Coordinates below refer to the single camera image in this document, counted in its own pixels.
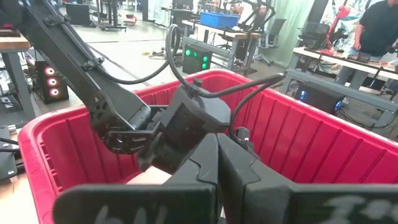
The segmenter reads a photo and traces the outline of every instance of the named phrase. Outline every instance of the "chair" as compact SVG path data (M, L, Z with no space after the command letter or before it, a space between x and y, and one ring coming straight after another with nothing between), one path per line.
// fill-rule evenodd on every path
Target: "chair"
M258 50L262 49L274 49L277 48L278 45L278 36L280 30L284 26L286 19L275 19L274 23L270 30L266 30L261 34L261 38L259 40ZM268 66L272 65L273 61L269 60L264 54L257 54L254 56L254 59L261 59L267 62Z
M297 44L297 47L305 46L311 49L320 49L322 44L325 42L329 29L330 26L328 24L308 22L302 30L302 34L298 36L299 43Z

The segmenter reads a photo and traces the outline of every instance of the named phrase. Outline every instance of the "hand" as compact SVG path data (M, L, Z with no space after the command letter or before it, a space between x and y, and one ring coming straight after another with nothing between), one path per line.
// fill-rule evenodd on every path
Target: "hand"
M360 44L360 43L355 43L354 46L353 46L353 48L354 48L355 50L361 50L361 44Z

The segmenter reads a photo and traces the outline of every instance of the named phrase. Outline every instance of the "man in black shirt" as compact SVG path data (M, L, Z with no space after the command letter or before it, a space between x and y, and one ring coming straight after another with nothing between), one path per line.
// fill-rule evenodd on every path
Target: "man in black shirt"
M388 47L398 43L398 0L385 0L373 4L363 17L355 32L355 43L349 54L358 52L371 54L372 60L381 60L388 52ZM350 88L359 89L368 73L353 68L343 67L336 83L344 85L349 76L354 74Z

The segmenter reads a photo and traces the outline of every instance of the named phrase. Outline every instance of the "computer monitor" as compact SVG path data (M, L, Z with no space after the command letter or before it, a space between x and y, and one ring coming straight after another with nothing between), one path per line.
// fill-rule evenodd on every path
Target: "computer monitor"
M70 24L89 26L90 20L90 7L86 4L73 4L65 3L67 15L70 17Z

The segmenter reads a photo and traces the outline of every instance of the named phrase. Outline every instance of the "computer tower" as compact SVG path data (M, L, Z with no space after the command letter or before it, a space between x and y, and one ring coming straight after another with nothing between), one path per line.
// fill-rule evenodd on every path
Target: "computer tower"
M33 92L44 104L69 100L66 81L38 52L30 49L26 53Z
M51 67L46 61L38 61L35 64L37 78L34 80L34 88L40 93L45 104L61 100L69 100L68 87L61 74Z
M193 74L208 70L210 68L212 55L213 53L211 51L199 46L188 44L185 45L182 72Z
M338 114L345 95L312 82L301 83L295 99L332 115Z

